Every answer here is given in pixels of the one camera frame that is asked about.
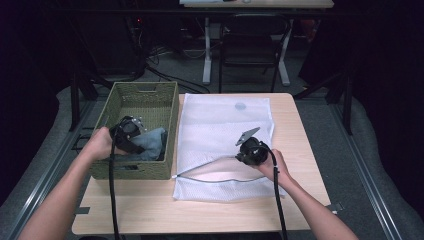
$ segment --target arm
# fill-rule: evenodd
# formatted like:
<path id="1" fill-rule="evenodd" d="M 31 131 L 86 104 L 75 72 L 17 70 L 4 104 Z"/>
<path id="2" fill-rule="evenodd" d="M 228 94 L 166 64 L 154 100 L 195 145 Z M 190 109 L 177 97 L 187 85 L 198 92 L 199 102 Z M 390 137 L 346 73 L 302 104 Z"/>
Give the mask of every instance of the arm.
<path id="1" fill-rule="evenodd" d="M 65 239 L 81 185 L 90 165 L 109 156 L 112 139 L 105 127 L 93 134 L 68 171 L 31 216 L 19 239 Z"/>
<path id="2" fill-rule="evenodd" d="M 324 205 L 307 193 L 291 176 L 278 150 L 272 150 L 277 160 L 278 185 L 284 188 L 299 207 L 317 239 L 358 239 L 356 235 Z M 261 165 L 255 166 L 266 177 L 273 180 L 271 156 Z"/>

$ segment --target black curtain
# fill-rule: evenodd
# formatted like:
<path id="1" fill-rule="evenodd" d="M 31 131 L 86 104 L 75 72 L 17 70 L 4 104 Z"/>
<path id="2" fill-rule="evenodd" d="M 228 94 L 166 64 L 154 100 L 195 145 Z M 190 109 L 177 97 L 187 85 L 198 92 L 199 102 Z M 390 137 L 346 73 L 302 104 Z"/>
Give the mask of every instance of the black curtain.
<path id="1" fill-rule="evenodd" d="M 39 12 L 31 6 L 2 4 L 0 13 L 1 204 L 53 125 L 59 108 L 56 92 L 63 87 L 53 81 L 63 76 L 60 62 L 53 63 L 50 49 L 41 47 L 48 44 L 48 34 L 37 31 Z"/>
<path id="2" fill-rule="evenodd" d="M 368 11 L 376 11 L 375 6 Z M 386 172 L 403 198 L 424 218 L 422 9 L 419 1 L 392 1 L 381 6 L 383 15 L 366 22 L 323 21 L 299 76 L 315 84 L 338 72 L 360 29 L 371 28 L 366 36 L 370 45 L 354 76 L 353 94 L 373 124 Z"/>

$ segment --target white mesh laundry bag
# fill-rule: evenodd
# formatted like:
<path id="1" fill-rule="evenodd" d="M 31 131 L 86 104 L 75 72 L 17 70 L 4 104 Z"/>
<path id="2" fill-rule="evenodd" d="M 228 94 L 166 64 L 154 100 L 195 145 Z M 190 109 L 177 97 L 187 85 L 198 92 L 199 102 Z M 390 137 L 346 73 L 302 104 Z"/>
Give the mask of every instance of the white mesh laundry bag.
<path id="1" fill-rule="evenodd" d="M 186 94 L 174 198 L 216 202 L 273 196 L 272 181 L 235 158 L 241 134 L 257 127 L 254 137 L 271 147 L 269 98 Z"/>

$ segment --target woven storage basket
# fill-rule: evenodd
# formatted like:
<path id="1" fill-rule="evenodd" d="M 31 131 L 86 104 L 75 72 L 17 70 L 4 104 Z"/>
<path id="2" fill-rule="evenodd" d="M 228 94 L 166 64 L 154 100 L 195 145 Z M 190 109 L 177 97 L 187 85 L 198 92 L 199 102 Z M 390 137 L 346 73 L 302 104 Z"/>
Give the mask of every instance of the woven storage basket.
<path id="1" fill-rule="evenodd" d="M 178 85 L 168 83 L 115 83 L 95 129 L 115 126 L 124 116 L 142 117 L 147 130 L 163 127 L 168 131 L 164 159 L 157 161 L 129 161 L 116 155 L 116 179 L 171 178 L 174 145 L 179 110 Z M 109 158 L 94 162 L 90 174 L 95 179 L 109 178 Z"/>

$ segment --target wooden table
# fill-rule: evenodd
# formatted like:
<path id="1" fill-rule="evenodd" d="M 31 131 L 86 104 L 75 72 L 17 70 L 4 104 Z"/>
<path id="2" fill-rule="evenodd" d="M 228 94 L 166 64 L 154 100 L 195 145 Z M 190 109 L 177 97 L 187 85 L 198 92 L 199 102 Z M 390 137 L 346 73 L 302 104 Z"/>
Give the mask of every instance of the wooden table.
<path id="1" fill-rule="evenodd" d="M 282 151 L 292 176 L 324 205 L 330 204 L 308 138 L 291 95 L 222 94 L 270 98 L 275 122 L 272 145 Z M 180 114 L 184 96 L 180 95 Z M 172 173 L 176 172 L 176 154 Z M 122 234 L 225 233 L 281 230 L 274 197 L 229 203 L 177 201 L 175 180 L 116 180 L 116 204 Z M 299 208 L 286 196 L 282 205 L 288 230 L 309 229 Z M 107 180 L 90 179 L 72 231 L 78 235 L 113 233 Z"/>

